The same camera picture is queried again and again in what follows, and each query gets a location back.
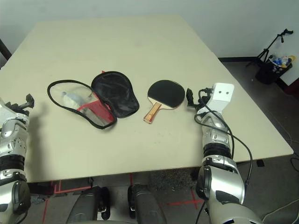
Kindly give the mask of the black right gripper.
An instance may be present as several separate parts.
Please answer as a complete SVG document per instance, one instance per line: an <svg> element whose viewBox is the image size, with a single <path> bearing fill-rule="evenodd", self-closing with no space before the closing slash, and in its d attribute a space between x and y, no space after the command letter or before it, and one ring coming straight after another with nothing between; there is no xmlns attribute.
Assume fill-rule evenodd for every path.
<svg viewBox="0 0 299 224"><path fill-rule="evenodd" d="M195 104L194 100L193 100L193 92L191 89L187 89L186 91L186 99L187 99L187 106L190 108L194 108L195 110L199 110L204 106L204 104L207 104L209 99L210 99L211 95L208 94L207 96L202 96L199 100L198 103Z"/></svg>

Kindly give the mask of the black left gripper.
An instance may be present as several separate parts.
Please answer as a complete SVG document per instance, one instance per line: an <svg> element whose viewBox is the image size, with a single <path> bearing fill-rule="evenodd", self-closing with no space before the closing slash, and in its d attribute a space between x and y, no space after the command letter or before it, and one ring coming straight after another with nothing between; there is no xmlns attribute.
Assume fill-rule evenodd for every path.
<svg viewBox="0 0 299 224"><path fill-rule="evenodd" d="M15 113L21 113L21 114L24 114L24 115L29 115L29 111L26 111L25 109L26 108L34 108L35 100L34 100L34 98L32 97L31 94L28 94L26 96L26 101L27 102L22 104L22 105L11 104L11 102L7 102L6 107L11 109Z"/></svg>

